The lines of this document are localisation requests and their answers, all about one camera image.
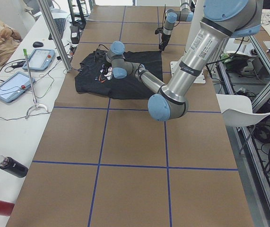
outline brown table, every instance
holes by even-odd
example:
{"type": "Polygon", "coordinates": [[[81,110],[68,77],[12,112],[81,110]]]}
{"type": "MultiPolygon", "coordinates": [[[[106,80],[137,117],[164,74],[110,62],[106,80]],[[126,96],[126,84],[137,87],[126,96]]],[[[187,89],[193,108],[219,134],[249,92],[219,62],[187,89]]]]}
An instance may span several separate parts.
{"type": "MultiPolygon", "coordinates": [[[[98,44],[156,51],[163,7],[95,6],[72,65],[98,44]]],[[[184,52],[180,23],[162,53],[184,52]]],[[[252,227],[253,221],[210,79],[194,84],[188,113],[157,122],[147,100],[78,94],[66,75],[8,227],[252,227]]]]}

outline white table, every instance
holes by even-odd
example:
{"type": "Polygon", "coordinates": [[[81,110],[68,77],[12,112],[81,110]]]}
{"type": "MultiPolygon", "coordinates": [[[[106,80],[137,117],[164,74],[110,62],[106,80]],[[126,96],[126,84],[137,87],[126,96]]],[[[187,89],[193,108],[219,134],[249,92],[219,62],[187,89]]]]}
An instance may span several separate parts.
{"type": "MultiPolygon", "coordinates": [[[[53,17],[67,17],[67,14],[54,13],[53,17]]],[[[69,43],[68,41],[70,41],[69,26],[70,24],[67,22],[62,39],[64,46],[69,43]]],[[[32,44],[35,41],[43,42],[44,47],[42,48],[54,49],[57,57],[58,51],[55,49],[55,43],[53,40],[48,40],[48,36],[49,30],[45,24],[44,18],[41,16],[26,35],[9,61],[15,59],[24,59],[23,49],[26,48],[28,54],[30,54],[34,49],[32,44]]],[[[35,79],[38,80],[40,75],[45,74],[49,69],[55,66],[56,62],[57,59],[54,58],[51,65],[45,72],[33,72],[32,77],[35,77],[35,79]]],[[[17,71],[25,72],[21,68],[15,69],[11,73],[5,73],[4,70],[2,70],[0,72],[0,79],[6,80],[17,71]]],[[[57,98],[62,86],[65,73],[66,70],[64,65],[62,62],[60,62],[50,73],[50,75],[54,78],[54,83],[51,90],[45,95],[45,97],[38,99],[39,103],[47,105],[49,111],[52,111],[53,109],[54,101],[57,98]]],[[[45,76],[41,80],[34,83],[36,95],[42,96],[46,92],[51,82],[52,79],[45,76]]],[[[27,91],[11,104],[5,104],[0,101],[0,116],[6,119],[25,116],[27,110],[33,106],[33,104],[32,94],[30,91],[27,91]]],[[[31,114],[44,112],[44,109],[38,109],[32,111],[31,114]]],[[[0,119],[0,155],[10,156],[27,167],[30,167],[49,117],[49,114],[44,114],[29,117],[27,120],[25,118],[12,121],[0,119]]],[[[17,178],[3,170],[0,170],[0,200],[15,203],[24,179],[25,178],[17,178]]],[[[8,219],[8,217],[0,216],[0,227],[5,226],[8,219]]]]}

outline black bottle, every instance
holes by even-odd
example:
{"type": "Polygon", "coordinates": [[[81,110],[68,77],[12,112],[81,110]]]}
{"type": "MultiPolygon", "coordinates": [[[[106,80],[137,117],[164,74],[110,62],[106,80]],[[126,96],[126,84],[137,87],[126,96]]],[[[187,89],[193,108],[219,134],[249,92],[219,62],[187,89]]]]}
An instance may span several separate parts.
{"type": "Polygon", "coordinates": [[[2,155],[0,155],[0,169],[19,178],[25,177],[28,171],[28,168],[23,164],[15,161],[11,157],[4,157],[2,155]]]}

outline black mouse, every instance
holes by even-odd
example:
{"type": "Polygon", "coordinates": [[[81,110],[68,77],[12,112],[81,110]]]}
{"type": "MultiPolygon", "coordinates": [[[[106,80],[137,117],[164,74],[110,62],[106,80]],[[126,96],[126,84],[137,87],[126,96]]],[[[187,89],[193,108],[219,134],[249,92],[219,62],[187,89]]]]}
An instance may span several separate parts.
{"type": "Polygon", "coordinates": [[[33,47],[42,47],[44,44],[42,42],[33,42],[33,47]]]}

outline metal stand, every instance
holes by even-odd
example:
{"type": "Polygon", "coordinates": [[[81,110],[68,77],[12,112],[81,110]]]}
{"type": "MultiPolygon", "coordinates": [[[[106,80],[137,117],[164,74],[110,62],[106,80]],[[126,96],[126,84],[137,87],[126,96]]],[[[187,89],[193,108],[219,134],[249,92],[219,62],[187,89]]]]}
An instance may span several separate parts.
{"type": "Polygon", "coordinates": [[[26,49],[23,49],[23,52],[24,52],[25,58],[26,58],[26,67],[27,67],[27,72],[29,74],[29,78],[30,78],[30,84],[31,84],[32,95],[33,95],[33,102],[34,102],[34,106],[31,106],[26,112],[26,119],[28,119],[30,116],[29,114],[32,110],[43,108],[48,113],[48,108],[46,107],[46,105],[37,102],[35,90],[34,90],[34,86],[33,86],[33,81],[32,81],[32,75],[31,75],[31,71],[30,71],[30,64],[29,64],[29,60],[27,57],[26,49]]]}

